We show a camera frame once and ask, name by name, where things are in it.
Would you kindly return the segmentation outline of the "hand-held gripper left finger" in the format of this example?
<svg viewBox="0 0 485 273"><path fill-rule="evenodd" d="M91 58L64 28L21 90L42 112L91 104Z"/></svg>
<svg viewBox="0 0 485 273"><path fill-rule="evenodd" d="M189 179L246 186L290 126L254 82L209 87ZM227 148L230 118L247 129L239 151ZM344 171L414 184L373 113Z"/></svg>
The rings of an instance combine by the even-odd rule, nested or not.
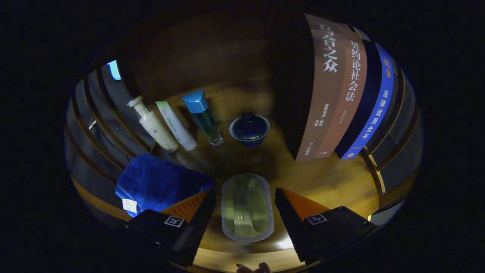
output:
<svg viewBox="0 0 485 273"><path fill-rule="evenodd" d="M162 212L145 210L125 225L137 252L164 264L192 266L216 206L216 191L205 190Z"/></svg>

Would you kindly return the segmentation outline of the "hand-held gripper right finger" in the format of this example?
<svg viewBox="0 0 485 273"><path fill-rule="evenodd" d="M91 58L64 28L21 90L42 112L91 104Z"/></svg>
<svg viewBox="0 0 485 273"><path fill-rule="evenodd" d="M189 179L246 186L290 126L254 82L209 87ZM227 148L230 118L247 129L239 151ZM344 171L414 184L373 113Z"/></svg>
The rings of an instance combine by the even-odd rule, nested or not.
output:
<svg viewBox="0 0 485 273"><path fill-rule="evenodd" d="M307 265L343 254L377 228L346 206L330 209L284 188L276 188L274 203L299 260Z"/></svg>

